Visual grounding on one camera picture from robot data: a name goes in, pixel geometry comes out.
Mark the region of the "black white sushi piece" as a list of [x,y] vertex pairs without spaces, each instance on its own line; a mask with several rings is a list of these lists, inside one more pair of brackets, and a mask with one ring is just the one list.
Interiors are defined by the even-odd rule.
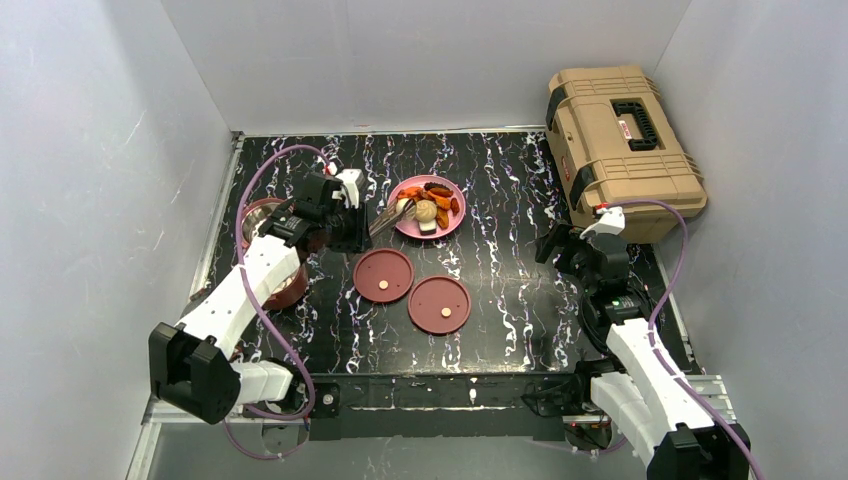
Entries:
[[418,223],[419,232],[423,236],[433,235],[438,231],[438,223],[435,219],[419,222]]

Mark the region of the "red steel lunch bowl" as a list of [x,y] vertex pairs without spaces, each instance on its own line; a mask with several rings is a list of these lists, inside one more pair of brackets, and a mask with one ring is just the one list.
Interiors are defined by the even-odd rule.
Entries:
[[296,304],[308,289],[308,269],[301,264],[298,271],[281,283],[264,302],[265,310],[284,310]]
[[267,218],[284,203],[280,198],[264,198],[253,201],[243,211],[241,245],[247,251],[255,238],[263,236],[262,227]]

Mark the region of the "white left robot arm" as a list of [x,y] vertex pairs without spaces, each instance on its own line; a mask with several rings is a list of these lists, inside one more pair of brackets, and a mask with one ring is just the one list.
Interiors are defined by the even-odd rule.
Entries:
[[281,362],[230,359],[267,300],[309,255],[371,248],[364,183],[359,169],[311,173],[296,196],[257,223],[249,241],[237,239],[243,257],[225,279],[176,325],[160,323],[151,332],[154,397],[211,425],[237,406],[286,397],[294,376]]

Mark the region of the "orange fried food piece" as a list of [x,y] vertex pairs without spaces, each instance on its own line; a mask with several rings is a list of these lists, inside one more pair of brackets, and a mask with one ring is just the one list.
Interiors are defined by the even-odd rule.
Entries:
[[424,198],[423,194],[425,190],[421,186],[411,186],[404,188],[398,192],[396,196],[397,200],[409,199],[412,201],[418,201]]
[[452,210],[452,199],[450,197],[444,197],[431,190],[428,190],[427,194],[429,199],[432,200],[439,209],[444,211]]

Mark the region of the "white steamed bun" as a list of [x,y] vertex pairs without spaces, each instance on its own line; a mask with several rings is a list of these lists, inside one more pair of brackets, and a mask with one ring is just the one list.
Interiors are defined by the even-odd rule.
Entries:
[[425,222],[436,219],[438,215],[438,207],[431,200],[418,200],[415,203],[415,219],[418,222]]

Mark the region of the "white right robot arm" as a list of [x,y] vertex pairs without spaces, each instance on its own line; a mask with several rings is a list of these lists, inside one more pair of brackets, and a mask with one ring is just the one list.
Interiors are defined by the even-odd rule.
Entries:
[[598,413],[617,427],[649,479],[747,479],[750,440],[671,360],[649,324],[653,302],[630,281],[627,243],[558,221],[536,242],[535,259],[561,251],[556,268],[583,292],[580,326],[600,360],[581,360],[558,386],[527,390],[539,416]]

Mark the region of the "metal serving tongs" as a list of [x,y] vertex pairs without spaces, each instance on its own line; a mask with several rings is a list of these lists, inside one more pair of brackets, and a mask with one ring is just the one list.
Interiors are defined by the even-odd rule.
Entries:
[[394,228],[398,222],[413,219],[415,201],[409,198],[392,200],[389,205],[369,224],[372,238],[380,236],[386,230]]

